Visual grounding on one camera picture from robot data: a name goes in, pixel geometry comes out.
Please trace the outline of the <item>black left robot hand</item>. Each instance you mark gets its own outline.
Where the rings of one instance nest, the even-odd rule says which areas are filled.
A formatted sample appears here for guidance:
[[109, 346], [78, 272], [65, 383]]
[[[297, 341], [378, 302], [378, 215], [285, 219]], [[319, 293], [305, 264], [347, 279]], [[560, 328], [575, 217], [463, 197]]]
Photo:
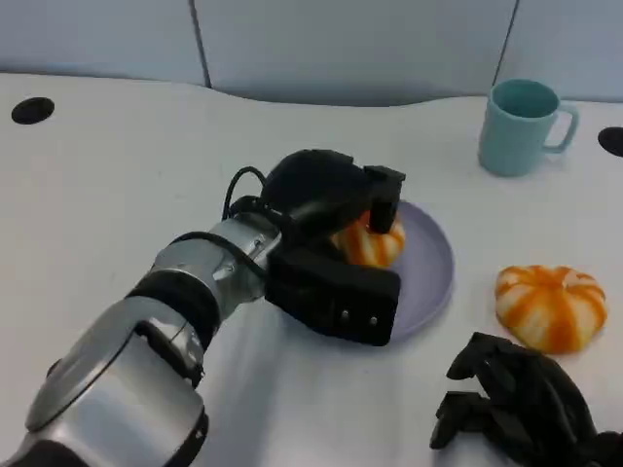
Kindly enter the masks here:
[[290, 222], [289, 234], [348, 264], [387, 268], [406, 232], [397, 213], [406, 175], [384, 165], [355, 164], [331, 150], [301, 150], [268, 175], [261, 200]]

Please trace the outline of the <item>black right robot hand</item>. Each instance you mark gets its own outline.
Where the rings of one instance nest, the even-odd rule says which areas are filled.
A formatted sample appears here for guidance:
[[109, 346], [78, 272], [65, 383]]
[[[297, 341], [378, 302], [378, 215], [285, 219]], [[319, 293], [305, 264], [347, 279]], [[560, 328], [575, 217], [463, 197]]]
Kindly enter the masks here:
[[622, 436], [596, 429], [573, 380], [550, 357], [476, 332], [447, 372], [477, 378], [483, 394], [449, 391], [436, 411], [430, 447], [480, 433], [521, 466], [619, 466]]

